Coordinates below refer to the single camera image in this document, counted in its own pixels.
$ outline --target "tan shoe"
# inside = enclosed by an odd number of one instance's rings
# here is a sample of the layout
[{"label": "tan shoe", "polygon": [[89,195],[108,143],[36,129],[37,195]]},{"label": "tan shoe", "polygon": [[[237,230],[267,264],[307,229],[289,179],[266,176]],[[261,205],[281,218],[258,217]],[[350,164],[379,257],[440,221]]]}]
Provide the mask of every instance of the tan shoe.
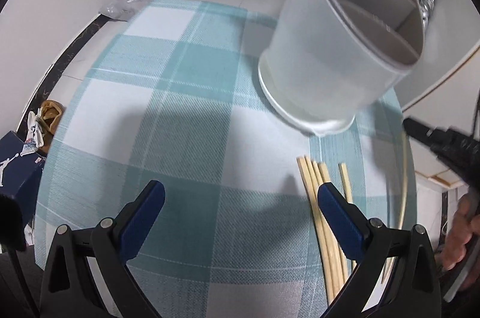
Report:
[{"label": "tan shoe", "polygon": [[63,116],[63,106],[54,100],[45,100],[40,107],[42,108],[42,113],[38,121],[43,130],[44,145],[39,150],[48,153],[53,136]]}]

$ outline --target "white cabinet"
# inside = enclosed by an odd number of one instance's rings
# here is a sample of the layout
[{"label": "white cabinet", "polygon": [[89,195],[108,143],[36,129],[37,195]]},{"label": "white cabinet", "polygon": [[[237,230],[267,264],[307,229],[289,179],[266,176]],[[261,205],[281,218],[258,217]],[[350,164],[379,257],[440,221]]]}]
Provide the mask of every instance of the white cabinet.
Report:
[{"label": "white cabinet", "polygon": [[[431,126],[456,127],[471,132],[477,96],[480,90],[480,50],[477,50],[433,92],[404,111],[405,117],[414,117]],[[416,141],[410,141],[417,175],[442,185],[455,188],[460,179],[435,156]]]}]

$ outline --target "aluminum foil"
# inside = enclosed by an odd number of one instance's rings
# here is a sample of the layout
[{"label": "aluminum foil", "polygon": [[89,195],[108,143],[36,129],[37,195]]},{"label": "aluminum foil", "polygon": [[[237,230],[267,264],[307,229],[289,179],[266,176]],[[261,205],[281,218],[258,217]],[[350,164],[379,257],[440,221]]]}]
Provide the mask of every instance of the aluminum foil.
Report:
[{"label": "aluminum foil", "polygon": [[428,26],[428,19],[431,16],[431,12],[434,10],[435,0],[418,0],[418,3],[420,5],[423,31],[425,32]]}]

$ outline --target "white plastic bag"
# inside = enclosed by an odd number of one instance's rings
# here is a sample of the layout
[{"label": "white plastic bag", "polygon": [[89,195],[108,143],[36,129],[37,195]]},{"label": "white plastic bag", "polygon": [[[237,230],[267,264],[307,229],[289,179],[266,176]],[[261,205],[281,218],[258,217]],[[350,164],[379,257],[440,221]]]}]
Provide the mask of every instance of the white plastic bag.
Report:
[{"label": "white plastic bag", "polygon": [[130,20],[152,0],[114,0],[100,8],[100,13],[112,19]]}]

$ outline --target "teal and white checkered cloth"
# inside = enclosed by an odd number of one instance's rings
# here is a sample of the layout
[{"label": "teal and white checkered cloth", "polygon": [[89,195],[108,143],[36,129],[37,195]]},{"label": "teal and white checkered cloth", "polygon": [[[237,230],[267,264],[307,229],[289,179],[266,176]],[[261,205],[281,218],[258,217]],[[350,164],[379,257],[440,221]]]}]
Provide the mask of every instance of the teal and white checkered cloth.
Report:
[{"label": "teal and white checkered cloth", "polygon": [[[315,317],[322,263],[296,157],[325,161],[355,204],[397,223],[401,111],[393,90],[325,138],[287,125],[257,78],[276,20],[237,7],[155,0],[100,55],[64,115],[35,217],[44,267],[55,229],[116,216],[151,179],[166,202],[131,273],[165,317]],[[409,160],[405,228],[416,221]]]}]

